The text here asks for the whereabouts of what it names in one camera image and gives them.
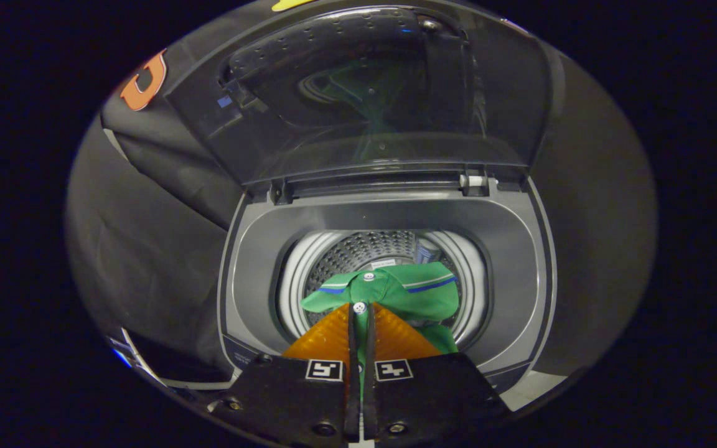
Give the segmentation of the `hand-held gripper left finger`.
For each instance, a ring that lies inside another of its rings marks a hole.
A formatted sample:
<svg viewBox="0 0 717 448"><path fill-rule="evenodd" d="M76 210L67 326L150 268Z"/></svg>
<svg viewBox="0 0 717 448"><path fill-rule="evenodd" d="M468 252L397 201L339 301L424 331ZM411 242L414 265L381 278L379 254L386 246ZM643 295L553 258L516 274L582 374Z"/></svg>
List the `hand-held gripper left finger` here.
<svg viewBox="0 0 717 448"><path fill-rule="evenodd" d="M272 446L358 442L360 364L353 307L336 308L284 354L257 355L209 411Z"/></svg>

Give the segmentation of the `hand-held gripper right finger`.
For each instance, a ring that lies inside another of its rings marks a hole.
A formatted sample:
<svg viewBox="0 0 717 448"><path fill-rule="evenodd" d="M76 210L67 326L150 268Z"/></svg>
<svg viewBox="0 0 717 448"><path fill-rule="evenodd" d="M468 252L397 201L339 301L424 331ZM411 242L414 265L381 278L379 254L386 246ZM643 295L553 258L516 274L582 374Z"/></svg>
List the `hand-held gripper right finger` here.
<svg viewBox="0 0 717 448"><path fill-rule="evenodd" d="M466 354L441 354L381 304L367 317L364 439L376 447L463 446L512 419Z"/></svg>

